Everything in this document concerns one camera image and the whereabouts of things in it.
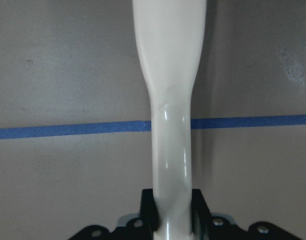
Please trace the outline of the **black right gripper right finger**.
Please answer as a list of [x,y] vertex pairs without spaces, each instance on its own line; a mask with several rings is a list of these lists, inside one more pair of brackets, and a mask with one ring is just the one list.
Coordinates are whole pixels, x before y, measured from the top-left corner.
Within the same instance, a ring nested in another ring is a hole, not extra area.
[[299,237],[266,221],[243,230],[225,216],[212,215],[199,189],[192,190],[193,231],[199,240],[298,240]]

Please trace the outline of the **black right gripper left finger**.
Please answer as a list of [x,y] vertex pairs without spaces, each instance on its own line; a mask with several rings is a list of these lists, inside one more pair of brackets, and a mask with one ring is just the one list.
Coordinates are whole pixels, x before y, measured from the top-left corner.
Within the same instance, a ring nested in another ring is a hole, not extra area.
[[159,215],[153,198],[152,189],[144,189],[141,194],[139,216],[126,221],[124,226],[118,226],[110,232],[101,225],[89,225],[75,235],[71,240],[152,240],[154,231],[159,227]]

